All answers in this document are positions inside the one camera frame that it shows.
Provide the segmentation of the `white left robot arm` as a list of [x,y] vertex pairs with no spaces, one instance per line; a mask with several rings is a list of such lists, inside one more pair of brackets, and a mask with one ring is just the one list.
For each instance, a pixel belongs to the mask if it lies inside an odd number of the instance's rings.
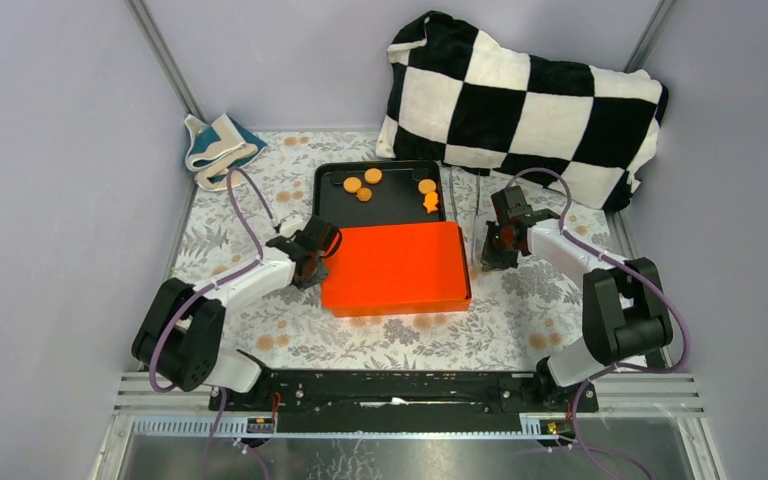
[[322,283],[325,261],[341,246],[342,231],[317,216],[285,221],[249,264],[197,284],[169,278],[158,288],[137,330],[132,356],[148,368],[151,388],[190,392],[202,385],[232,391],[248,411],[269,401],[266,366],[222,341],[228,313],[275,291]]

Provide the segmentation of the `orange box lid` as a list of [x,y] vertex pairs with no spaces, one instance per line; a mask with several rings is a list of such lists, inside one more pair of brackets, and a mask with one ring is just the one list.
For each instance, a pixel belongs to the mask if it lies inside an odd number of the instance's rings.
[[472,289],[454,222],[351,227],[325,260],[323,307],[336,317],[462,312]]

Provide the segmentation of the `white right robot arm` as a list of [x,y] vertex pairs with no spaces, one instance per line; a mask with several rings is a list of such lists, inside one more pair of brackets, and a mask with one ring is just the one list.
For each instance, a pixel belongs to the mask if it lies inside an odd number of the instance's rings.
[[614,256],[575,236],[561,215],[536,210],[518,186],[491,196],[496,218],[487,224],[481,253],[486,270],[517,267],[535,256],[573,281],[582,295],[581,336],[538,363],[535,402],[557,412],[573,398],[573,387],[630,357],[673,340],[669,310],[655,264]]

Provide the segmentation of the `black cookie tray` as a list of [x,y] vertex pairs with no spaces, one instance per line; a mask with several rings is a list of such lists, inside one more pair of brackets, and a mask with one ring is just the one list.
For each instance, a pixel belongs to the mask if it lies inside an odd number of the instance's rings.
[[[371,199],[362,202],[345,191],[343,181],[362,179],[372,168],[382,172],[382,180],[370,186]],[[442,180],[437,163],[429,160],[395,160],[327,163],[314,173],[312,214],[339,228],[368,227],[406,223],[444,221],[446,212],[439,203],[435,212],[423,205],[419,191],[422,180],[431,180],[442,196]]]

